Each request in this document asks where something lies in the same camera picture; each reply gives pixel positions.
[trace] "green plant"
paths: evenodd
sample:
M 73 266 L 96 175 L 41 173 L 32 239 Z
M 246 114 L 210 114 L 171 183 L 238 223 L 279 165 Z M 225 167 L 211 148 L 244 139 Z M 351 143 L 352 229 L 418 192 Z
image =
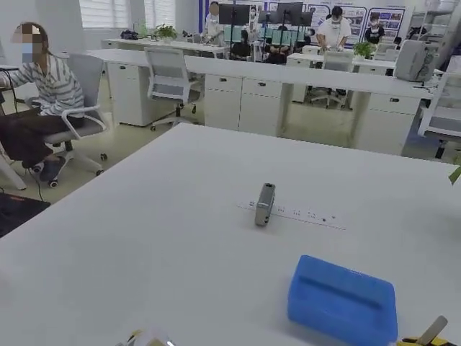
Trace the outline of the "green plant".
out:
M 156 27 L 154 35 L 160 39 L 171 38 L 174 40 L 178 36 L 178 33 L 171 25 L 162 24 Z
M 354 54 L 356 56 L 364 56 L 366 59 L 372 55 L 372 44 L 370 42 L 360 42 L 354 45 Z

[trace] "potted plant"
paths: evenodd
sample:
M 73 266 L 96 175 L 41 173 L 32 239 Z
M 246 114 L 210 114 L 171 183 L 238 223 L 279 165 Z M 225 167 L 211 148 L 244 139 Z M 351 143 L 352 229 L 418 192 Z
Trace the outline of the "potted plant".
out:
M 360 42 L 354 45 L 354 54 L 358 59 L 370 59 L 372 51 L 370 42 Z
M 165 43 L 170 43 L 178 36 L 176 30 L 171 25 L 166 24 L 156 27 L 154 35 Z

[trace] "table surface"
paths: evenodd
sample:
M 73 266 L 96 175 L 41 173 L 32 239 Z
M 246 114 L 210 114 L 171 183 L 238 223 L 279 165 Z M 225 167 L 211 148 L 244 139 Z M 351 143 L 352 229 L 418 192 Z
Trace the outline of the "table surface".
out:
M 325 60 L 325 56 L 321 56 L 318 54 L 301 54 L 301 53 L 294 53 L 288 56 L 288 59 L 295 59 L 295 60 L 307 60 L 312 62 L 323 62 Z M 369 67 L 383 67 L 383 68 L 395 68 L 395 61 L 381 61 L 381 60 L 369 60 L 369 59 L 362 59 L 358 60 L 354 58 L 352 61 L 352 65 L 355 66 L 369 66 Z
M 106 62 L 127 65 L 148 66 L 146 55 L 138 50 L 99 49 L 88 50 L 87 54 L 97 56 Z M 213 74 L 236 78 L 261 79 L 288 84 L 312 84 L 316 87 L 372 92 L 397 97 L 431 99 L 432 93 L 418 88 L 418 83 L 409 83 L 392 77 L 352 72 L 329 71 L 297 66 L 271 65 L 225 59 L 185 56 L 187 69 L 197 74 Z
M 116 42 L 116 43 L 129 43 L 133 45 L 157 45 L 162 47 L 173 47 L 173 48 L 181 48 L 184 50 L 197 50 L 202 52 L 211 52 L 211 53 L 223 53 L 225 52 L 225 47 L 218 47 L 216 45 L 206 45 L 203 43 L 191 43 L 191 42 L 184 42 L 184 41 L 171 41 L 170 43 L 164 43 L 161 41 L 152 41 L 147 39 L 142 40 L 124 40 L 122 38 L 111 38 L 104 40 L 106 42 Z
M 286 317 L 302 254 L 390 281 L 399 335 L 444 314 L 461 344 L 461 186 L 453 166 L 178 125 L 0 239 L 8 346 L 114 346 L 156 326 L 177 345 L 342 345 Z M 336 215 L 346 230 L 236 203 Z

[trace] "chair armrest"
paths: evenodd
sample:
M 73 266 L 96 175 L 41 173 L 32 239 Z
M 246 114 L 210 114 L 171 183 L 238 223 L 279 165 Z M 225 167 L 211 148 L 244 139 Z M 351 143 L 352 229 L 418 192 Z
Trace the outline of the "chair armrest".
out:
M 40 98 L 38 96 L 26 97 L 24 103 L 32 109 L 34 107 L 34 102 L 38 102 Z
M 81 139 L 81 136 L 79 135 L 77 130 L 72 126 L 71 122 L 68 119 L 68 116 L 72 115 L 72 114 L 86 113 L 86 112 L 90 112 L 92 110 L 98 110 L 99 107 L 100 107 L 99 105 L 96 105 L 96 106 L 93 106 L 93 107 L 73 108 L 71 110 L 64 110 L 63 111 L 63 113 L 61 114 L 63 122 L 67 125 L 68 129 L 72 132 L 72 134 L 76 137 L 76 139 Z M 97 123 L 99 126 L 102 127 L 103 131 L 107 129 L 106 124 L 104 124 L 102 121 L 94 119 L 93 117 L 89 117 L 88 115 L 84 115 L 84 117 L 86 119 L 90 119 L 90 120 L 94 121 L 95 123 Z

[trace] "white shirt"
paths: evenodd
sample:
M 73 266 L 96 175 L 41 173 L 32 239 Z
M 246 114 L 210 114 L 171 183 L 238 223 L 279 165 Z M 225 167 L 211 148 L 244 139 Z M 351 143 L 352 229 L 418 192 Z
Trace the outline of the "white shirt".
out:
M 35 83 L 41 106 L 40 115 L 61 116 L 64 110 L 84 106 L 84 94 L 79 81 L 67 63 L 56 56 L 48 55 L 48 71 L 45 76 L 36 63 L 23 63 L 10 76 L 14 88 Z M 3 85 L 10 85 L 8 76 L 4 74 L 0 74 L 0 81 Z
M 320 27 L 318 27 L 317 34 L 325 36 L 326 45 L 337 48 L 344 37 L 349 37 L 352 35 L 351 25 L 349 24 L 349 20 L 343 17 L 339 27 L 333 28 L 331 26 L 330 18 L 323 22 Z

